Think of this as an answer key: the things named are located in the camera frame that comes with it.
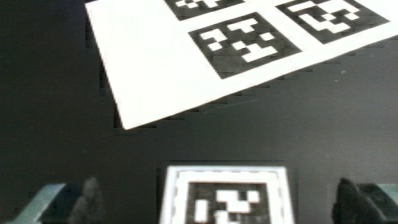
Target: printed marker sheet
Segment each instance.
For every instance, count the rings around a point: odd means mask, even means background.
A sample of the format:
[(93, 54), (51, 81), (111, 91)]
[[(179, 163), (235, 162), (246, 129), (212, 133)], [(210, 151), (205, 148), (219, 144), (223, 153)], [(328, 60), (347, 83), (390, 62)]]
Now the printed marker sheet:
[(398, 35), (392, 0), (100, 0), (90, 18), (127, 129)]

